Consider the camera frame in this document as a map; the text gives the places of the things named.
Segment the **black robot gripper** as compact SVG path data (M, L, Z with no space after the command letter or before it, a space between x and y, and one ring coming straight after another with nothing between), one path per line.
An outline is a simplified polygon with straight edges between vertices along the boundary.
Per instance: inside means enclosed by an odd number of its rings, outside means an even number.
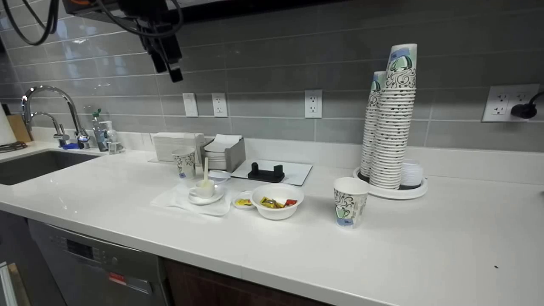
M143 38L143 48L151 56L156 73L168 73L172 82L182 82L180 60L182 51L173 36L170 38Z

